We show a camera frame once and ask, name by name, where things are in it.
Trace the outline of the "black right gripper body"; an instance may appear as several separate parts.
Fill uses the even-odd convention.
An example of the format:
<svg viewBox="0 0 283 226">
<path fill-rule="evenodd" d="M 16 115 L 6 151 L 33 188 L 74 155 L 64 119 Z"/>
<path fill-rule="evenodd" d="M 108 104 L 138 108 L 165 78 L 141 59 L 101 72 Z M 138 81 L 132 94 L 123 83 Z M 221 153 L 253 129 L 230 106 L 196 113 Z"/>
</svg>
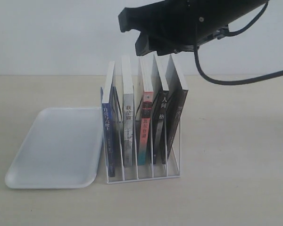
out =
<svg viewBox="0 0 283 226">
<path fill-rule="evenodd" d="M 157 4 L 153 50 L 159 56 L 193 52 L 229 31 L 227 0 L 164 0 Z"/>
</svg>

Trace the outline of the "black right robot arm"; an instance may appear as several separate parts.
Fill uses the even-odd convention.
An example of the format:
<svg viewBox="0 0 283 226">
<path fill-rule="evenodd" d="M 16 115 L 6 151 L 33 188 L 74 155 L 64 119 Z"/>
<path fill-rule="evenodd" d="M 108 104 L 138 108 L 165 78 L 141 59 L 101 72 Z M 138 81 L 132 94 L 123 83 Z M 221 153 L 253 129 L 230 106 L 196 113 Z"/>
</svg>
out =
<svg viewBox="0 0 283 226">
<path fill-rule="evenodd" d="M 254 9 L 261 11 L 244 28 L 231 32 L 228 25 Z M 249 29 L 264 13 L 267 0 L 163 0 L 124 8 L 118 15 L 121 32 L 137 30 L 136 55 L 159 56 L 194 52 L 196 48 Z"/>
</svg>

